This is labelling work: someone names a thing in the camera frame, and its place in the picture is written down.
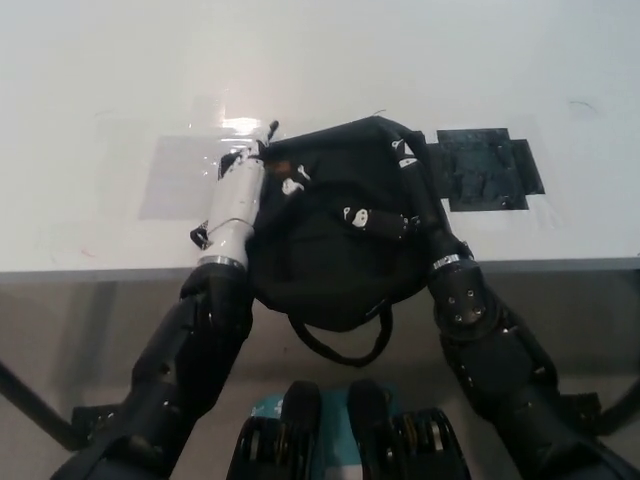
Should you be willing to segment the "white and black left hand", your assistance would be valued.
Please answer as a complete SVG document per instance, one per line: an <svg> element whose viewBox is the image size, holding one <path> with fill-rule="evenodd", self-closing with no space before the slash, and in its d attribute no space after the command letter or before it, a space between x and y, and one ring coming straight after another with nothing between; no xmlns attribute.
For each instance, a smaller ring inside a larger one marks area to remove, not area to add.
<svg viewBox="0 0 640 480"><path fill-rule="evenodd" d="M219 161L209 214L190 233L199 247L196 265L223 265L244 272L254 256L264 266L294 229L321 208L315 156L324 132L279 138L272 121L256 134L232 138Z"/></svg>

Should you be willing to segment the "black right hand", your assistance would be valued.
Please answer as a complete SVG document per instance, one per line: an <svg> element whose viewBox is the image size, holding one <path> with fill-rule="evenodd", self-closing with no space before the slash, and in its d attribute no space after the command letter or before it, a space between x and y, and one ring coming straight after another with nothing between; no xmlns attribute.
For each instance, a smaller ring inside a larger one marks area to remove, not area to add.
<svg viewBox="0 0 640 480"><path fill-rule="evenodd" d="M406 213L364 206L342 208L343 222L370 236L393 241L413 237L425 251L428 271L479 268L468 245L452 232L429 173L429 154L422 133L410 131L391 142L395 164L408 196Z"/></svg>

